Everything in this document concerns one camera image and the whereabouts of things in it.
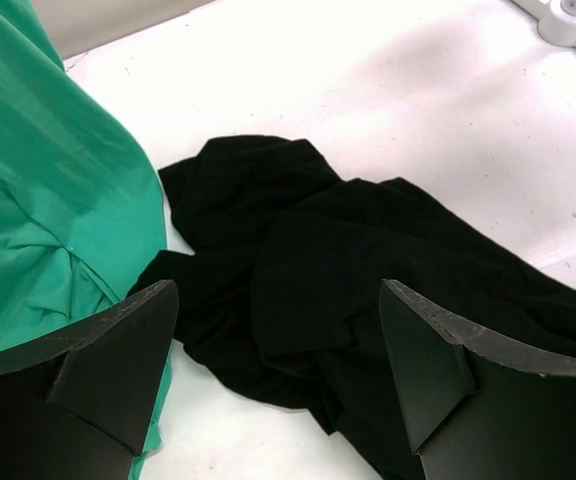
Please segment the black t shirt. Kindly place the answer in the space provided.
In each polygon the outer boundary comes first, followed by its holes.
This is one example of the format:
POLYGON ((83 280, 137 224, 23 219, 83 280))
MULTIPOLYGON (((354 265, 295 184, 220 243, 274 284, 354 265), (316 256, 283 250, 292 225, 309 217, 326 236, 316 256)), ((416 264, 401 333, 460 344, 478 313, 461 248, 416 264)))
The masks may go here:
POLYGON ((227 388, 308 410, 385 479, 419 479, 379 316, 386 279, 576 357, 576 290, 402 178, 345 181, 305 140, 222 137, 159 177, 190 254, 137 281, 179 290, 174 336, 227 388))

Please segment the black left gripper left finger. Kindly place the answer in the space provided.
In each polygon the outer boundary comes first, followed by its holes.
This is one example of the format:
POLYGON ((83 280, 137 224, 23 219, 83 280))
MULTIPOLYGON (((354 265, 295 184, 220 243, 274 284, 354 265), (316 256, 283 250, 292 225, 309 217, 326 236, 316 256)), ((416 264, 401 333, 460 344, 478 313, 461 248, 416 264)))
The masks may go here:
POLYGON ((126 479, 177 319, 174 282, 0 352, 0 479, 126 479))

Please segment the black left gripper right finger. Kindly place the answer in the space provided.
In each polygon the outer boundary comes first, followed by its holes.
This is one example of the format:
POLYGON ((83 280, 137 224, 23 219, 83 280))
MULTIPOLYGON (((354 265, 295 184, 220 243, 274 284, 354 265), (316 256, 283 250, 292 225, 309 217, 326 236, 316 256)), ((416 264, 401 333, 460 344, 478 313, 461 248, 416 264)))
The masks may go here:
POLYGON ((412 452, 429 479, 576 479, 576 358, 387 280, 379 309, 412 452))

